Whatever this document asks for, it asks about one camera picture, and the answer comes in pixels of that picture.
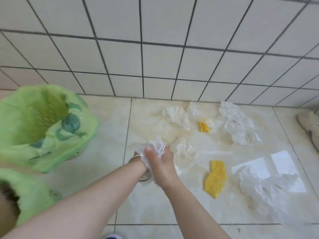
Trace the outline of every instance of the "green plastic bag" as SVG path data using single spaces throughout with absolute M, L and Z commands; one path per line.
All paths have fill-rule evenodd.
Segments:
M 79 155 L 95 136 L 96 116 L 76 93 L 25 86 L 0 100 L 0 161 L 47 173 Z
M 58 201 L 58 197 L 53 196 L 44 184 L 31 175 L 0 168 L 0 180 L 8 182 L 20 197 L 18 206 L 21 213 L 17 226 L 49 209 Z

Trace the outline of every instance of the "bangle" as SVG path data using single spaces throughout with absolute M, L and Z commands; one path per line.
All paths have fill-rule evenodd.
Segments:
M 131 157 L 131 159 L 129 160 L 129 162 L 132 161 L 133 158 L 136 158 L 136 157 L 140 157 L 140 155 L 134 155 L 133 157 Z M 150 176 L 146 179 L 140 179 L 139 182 L 144 182 L 146 180 L 148 180 L 150 177 L 152 176 L 152 174 L 150 173 Z

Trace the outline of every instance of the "hand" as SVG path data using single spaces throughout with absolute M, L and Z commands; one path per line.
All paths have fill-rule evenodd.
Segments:
M 174 153 L 170 146 L 165 147 L 162 159 L 158 158 L 157 153 L 149 147 L 145 148 L 145 156 L 150 161 L 152 172 L 156 183 L 165 191 L 180 181 L 173 163 Z

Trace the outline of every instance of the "sneaker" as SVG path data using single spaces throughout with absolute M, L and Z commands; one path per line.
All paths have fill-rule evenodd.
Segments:
M 297 116 L 297 121 L 306 132 L 310 133 L 311 141 L 319 152 L 319 110 L 303 112 Z
M 111 234 L 111 235 L 108 235 L 105 239 L 123 239 L 123 238 L 119 236 L 118 234 Z

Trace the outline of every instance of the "wall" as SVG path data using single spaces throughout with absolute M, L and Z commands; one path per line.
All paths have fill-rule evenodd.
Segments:
M 0 0 L 0 89 L 309 107 L 319 0 Z

